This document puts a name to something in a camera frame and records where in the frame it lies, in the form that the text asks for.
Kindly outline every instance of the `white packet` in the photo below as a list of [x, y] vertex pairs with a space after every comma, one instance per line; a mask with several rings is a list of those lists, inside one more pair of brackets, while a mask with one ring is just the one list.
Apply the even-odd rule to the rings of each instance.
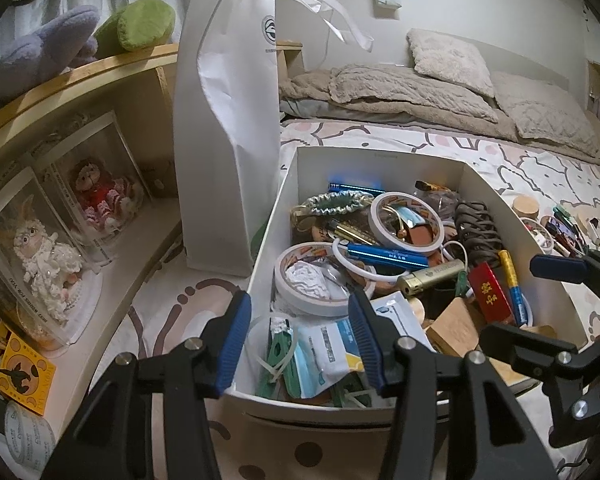
[[[434, 351], [409, 302], [400, 292], [373, 300], [371, 305], [378, 316], [394, 322], [401, 336], [409, 335]], [[299, 337], [294, 356], [303, 399], [315, 397], [350, 372], [364, 371], [348, 318], [299, 316], [294, 326]]]

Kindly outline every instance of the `white wall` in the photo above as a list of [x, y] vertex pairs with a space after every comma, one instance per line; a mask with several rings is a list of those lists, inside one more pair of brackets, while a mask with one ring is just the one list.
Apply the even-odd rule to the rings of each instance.
[[600, 63], [600, 24], [590, 10], [584, 12], [584, 45], [587, 59]]
[[[395, 14], [375, 9], [372, 0], [340, 1], [376, 41], [369, 54], [332, 35], [326, 68], [360, 61], [405, 63], [407, 31], [426, 28], [528, 57], [566, 77], [578, 101], [585, 100], [585, 29], [574, 0], [402, 0]], [[276, 29], [279, 38], [302, 41], [307, 69], [320, 64], [327, 28], [317, 16], [295, 2], [276, 0]], [[587, 51], [599, 44], [597, 35], [588, 35]]]

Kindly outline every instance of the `blue gripper pad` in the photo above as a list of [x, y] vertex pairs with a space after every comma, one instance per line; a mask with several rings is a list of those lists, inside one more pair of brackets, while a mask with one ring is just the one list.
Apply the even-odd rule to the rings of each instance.
[[589, 273], [583, 259], [549, 254], [536, 254], [529, 262], [529, 270], [536, 278], [568, 283], [582, 283]]
[[224, 316], [209, 320], [200, 338], [208, 352], [216, 357], [215, 381], [212, 389], [216, 398], [231, 386], [240, 359], [242, 346], [251, 322], [251, 297], [239, 290], [234, 294]]
[[395, 397], [403, 369], [395, 361], [394, 342], [400, 337], [393, 322], [376, 316], [365, 293], [356, 287], [349, 297], [349, 322], [369, 384], [381, 397]]

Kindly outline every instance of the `yellow and blue pen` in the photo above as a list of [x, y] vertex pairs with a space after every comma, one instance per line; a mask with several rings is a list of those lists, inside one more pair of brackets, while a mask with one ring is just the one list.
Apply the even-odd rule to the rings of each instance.
[[509, 251], [500, 251], [498, 253], [502, 268], [507, 277], [507, 285], [509, 285], [509, 295], [511, 296], [511, 306], [513, 311], [513, 317], [516, 319], [518, 326], [526, 324], [529, 319], [526, 315], [525, 304], [522, 301], [522, 292], [518, 285], [518, 276], [516, 275], [516, 269], [513, 266], [513, 261]]

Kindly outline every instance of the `red box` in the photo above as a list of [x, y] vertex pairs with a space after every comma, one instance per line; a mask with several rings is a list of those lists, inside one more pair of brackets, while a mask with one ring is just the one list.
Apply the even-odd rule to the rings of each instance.
[[487, 323], [494, 321], [509, 323], [513, 321], [513, 313], [509, 302], [491, 267], [486, 262], [481, 263], [469, 272], [467, 278]]

